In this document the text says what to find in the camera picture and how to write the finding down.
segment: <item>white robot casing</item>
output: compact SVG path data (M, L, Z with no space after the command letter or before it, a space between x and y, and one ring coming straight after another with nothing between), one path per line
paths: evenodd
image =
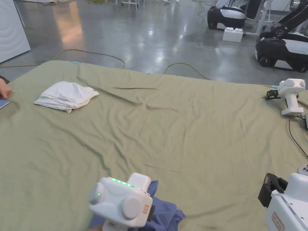
M150 183L149 177L138 173L133 173L127 183L112 177L102 178L89 195L90 209L111 221L110 224L121 227L117 230L143 227L153 203L147 193Z
M296 95L305 90L306 83L303 79L287 79L281 81L278 86L278 95L286 99L287 108L281 114L284 116L296 116L304 113L302 107L298 107Z
M266 210L270 231L308 231L308 176L293 173L285 192L274 190Z

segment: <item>concrete floor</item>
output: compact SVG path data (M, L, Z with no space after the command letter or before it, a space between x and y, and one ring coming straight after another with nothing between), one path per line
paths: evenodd
M287 78L307 76L261 67L254 57L256 38L245 37L241 43L222 41L223 31L209 30L206 20L197 16L202 8L196 2L145 1L146 9L141 7L138 12L113 2L94 5L76 0L53 6L18 2L31 51L1 66L43 63L62 50L76 48L117 56L125 61L126 69L146 73L163 73L168 65L184 62L208 78L235 83L277 85ZM58 60L123 65L111 57L77 51L63 53ZM2 68L0 74L12 81L32 68ZM174 65L167 74L202 78L185 65Z

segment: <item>white cabinet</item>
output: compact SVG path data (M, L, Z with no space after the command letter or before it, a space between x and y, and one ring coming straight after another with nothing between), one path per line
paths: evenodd
M13 0L0 0L0 63L29 50Z

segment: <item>white lego brick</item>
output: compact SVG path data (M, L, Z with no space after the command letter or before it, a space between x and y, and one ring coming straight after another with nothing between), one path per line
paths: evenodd
M224 32L224 36L222 37L222 40L224 41L231 41L231 42L238 42L240 43L243 36L243 30L232 27L227 27Z

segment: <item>folded white cloth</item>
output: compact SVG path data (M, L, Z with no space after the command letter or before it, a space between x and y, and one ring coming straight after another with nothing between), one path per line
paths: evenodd
M66 111L87 105L94 96L99 95L90 87L82 87L77 83L58 82L44 91L34 102L44 107Z

